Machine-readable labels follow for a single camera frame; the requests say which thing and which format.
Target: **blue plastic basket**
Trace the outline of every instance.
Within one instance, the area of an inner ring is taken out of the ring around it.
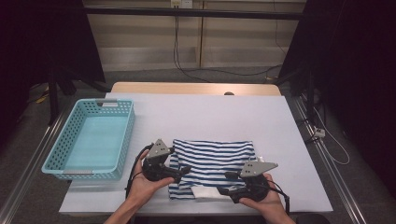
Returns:
[[[42,172],[60,179],[120,179],[133,125],[132,100],[77,101]]]

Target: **white paper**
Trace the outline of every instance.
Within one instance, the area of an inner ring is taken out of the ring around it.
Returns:
[[[123,202],[134,158],[161,138],[253,141],[256,154],[278,163],[269,173],[290,196],[291,212],[328,212],[332,206],[283,96],[214,96],[109,93],[106,98],[134,100],[136,114],[121,181],[73,181],[61,213],[111,213]],[[143,216],[253,215],[242,204],[169,200],[156,192],[138,212]]]

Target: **striped shirt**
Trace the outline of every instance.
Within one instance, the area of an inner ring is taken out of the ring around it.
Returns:
[[[183,175],[179,184],[169,185],[170,199],[194,199],[193,186],[243,187],[242,179],[231,180],[225,172],[241,171],[246,161],[255,160],[253,143],[174,140],[175,153],[169,167],[181,169],[188,165],[191,171]]]

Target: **human hand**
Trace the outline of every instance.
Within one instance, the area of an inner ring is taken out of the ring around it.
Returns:
[[[149,201],[152,195],[160,188],[165,187],[175,181],[172,177],[167,177],[159,181],[149,181],[142,173],[142,160],[147,156],[147,149],[138,159],[134,168],[134,179],[126,201],[134,201],[138,208]]]
[[[275,188],[275,184],[272,182],[271,175],[263,174],[267,178],[271,188]],[[279,194],[269,190],[267,196],[260,202],[255,202],[249,198],[241,198],[239,200],[241,204],[247,207],[258,210],[265,218],[268,224],[291,224],[294,221],[286,214],[283,208],[282,202],[280,201]]]

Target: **blue and white striped fabric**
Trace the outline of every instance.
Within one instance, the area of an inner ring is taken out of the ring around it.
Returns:
[[[243,180],[225,178],[225,172],[240,171],[246,161],[255,160],[253,143],[209,142],[174,140],[175,153],[169,167],[181,169],[188,165],[191,171],[179,184],[169,185],[170,199],[194,199],[193,186],[222,187],[244,186]]]

